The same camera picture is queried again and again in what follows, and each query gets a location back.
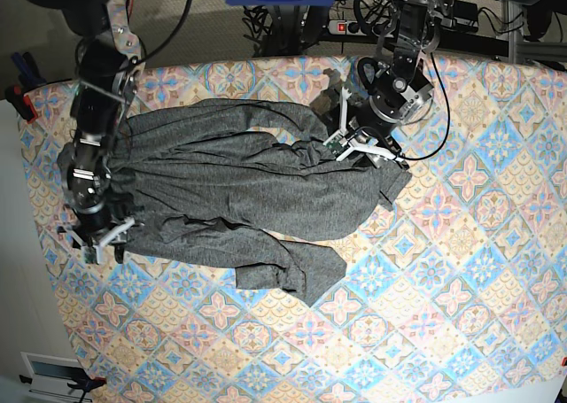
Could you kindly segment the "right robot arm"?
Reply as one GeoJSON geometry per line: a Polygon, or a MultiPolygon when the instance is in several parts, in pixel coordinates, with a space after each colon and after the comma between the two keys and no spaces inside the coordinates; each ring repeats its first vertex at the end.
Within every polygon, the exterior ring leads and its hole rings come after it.
{"type": "Polygon", "coordinates": [[[143,48],[129,26],[128,0],[27,0],[59,10],[70,30],[81,37],[75,49],[78,87],[71,116],[71,143],[58,155],[66,207],[77,220],[58,227],[73,239],[88,264],[105,263],[105,248],[124,259],[128,231],[136,225],[132,197],[112,190],[108,161],[148,60],[165,49],[143,48]]]}

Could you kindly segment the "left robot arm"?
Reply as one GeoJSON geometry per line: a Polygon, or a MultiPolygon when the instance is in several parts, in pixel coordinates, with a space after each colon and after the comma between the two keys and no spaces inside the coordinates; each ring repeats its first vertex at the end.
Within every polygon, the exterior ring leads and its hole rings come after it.
{"type": "MultiPolygon", "coordinates": [[[[504,0],[520,5],[540,0],[504,0]]],[[[414,121],[433,99],[423,72],[423,56],[439,46],[444,20],[454,17],[454,0],[352,0],[354,19],[341,22],[346,34],[374,37],[374,56],[361,58],[356,73],[368,98],[358,105],[351,91],[339,91],[338,128],[325,141],[336,160],[355,153],[375,165],[392,160],[405,166],[409,157],[392,139],[392,131],[414,121]]]]}

